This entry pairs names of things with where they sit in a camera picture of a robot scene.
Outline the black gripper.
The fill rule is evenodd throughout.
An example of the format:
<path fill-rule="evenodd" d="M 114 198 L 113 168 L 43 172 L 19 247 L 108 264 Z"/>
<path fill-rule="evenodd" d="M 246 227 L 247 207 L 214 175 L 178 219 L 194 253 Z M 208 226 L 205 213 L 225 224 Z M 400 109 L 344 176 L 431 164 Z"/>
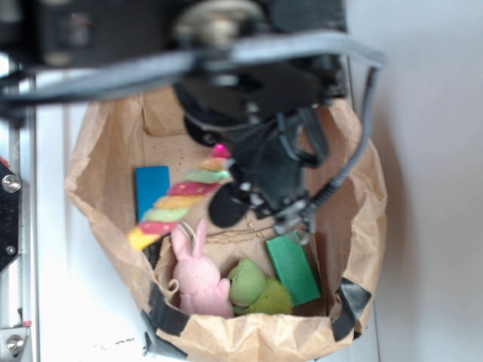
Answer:
<path fill-rule="evenodd" d="M 217 227 L 232 227 L 252 209 L 259 219 L 274 216 L 273 230 L 285 235 L 300 225 L 312 232 L 312 209 L 306 191 L 305 169 L 317 168 L 328 157 L 328 141 L 317 112 L 302 107 L 278 113 L 250 132 L 234 148 L 235 183 L 223 185 L 211 199 L 208 213 Z"/>

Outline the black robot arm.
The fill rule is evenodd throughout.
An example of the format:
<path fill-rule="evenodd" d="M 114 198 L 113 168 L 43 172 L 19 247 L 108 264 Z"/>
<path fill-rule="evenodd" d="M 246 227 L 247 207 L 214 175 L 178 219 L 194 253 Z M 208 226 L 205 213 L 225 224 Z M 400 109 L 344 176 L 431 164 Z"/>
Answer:
<path fill-rule="evenodd" d="M 346 93 L 340 51 L 315 37 L 345 32 L 341 1 L 3 1 L 1 50 L 20 69 L 1 79 L 1 115 L 169 84 L 214 152 L 171 195 L 213 192 L 221 228 L 252 210 L 280 235 L 314 232 L 334 191 L 304 185 L 329 152 L 315 110 Z"/>

